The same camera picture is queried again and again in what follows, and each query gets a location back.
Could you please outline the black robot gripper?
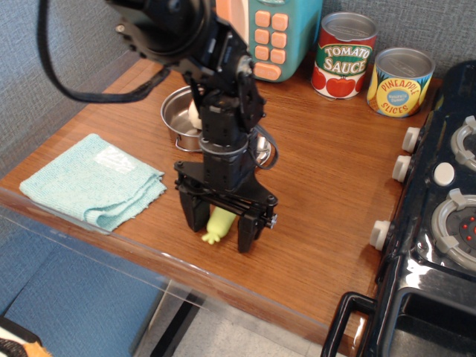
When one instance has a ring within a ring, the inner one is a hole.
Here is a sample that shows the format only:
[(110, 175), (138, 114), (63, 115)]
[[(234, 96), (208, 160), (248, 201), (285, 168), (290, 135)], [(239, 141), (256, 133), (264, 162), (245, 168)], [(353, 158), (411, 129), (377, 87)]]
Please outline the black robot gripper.
[(177, 161), (176, 189), (189, 228), (197, 232), (206, 226), (213, 203), (241, 216), (238, 252), (249, 252), (262, 230), (273, 228), (277, 220), (277, 197), (255, 177), (255, 169), (263, 165), (257, 161), (256, 143), (247, 143), (235, 152), (207, 149), (202, 162)]

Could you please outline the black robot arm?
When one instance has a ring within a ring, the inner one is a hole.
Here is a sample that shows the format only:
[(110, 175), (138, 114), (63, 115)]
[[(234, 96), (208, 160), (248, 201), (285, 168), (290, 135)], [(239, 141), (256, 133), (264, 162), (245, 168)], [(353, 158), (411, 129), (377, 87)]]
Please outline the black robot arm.
[(210, 208), (234, 213), (245, 253), (276, 221), (277, 197), (255, 176), (265, 100), (246, 43), (207, 1), (113, 1), (125, 42), (142, 57), (180, 73), (202, 120), (200, 162), (178, 161), (176, 189), (189, 227), (208, 222)]

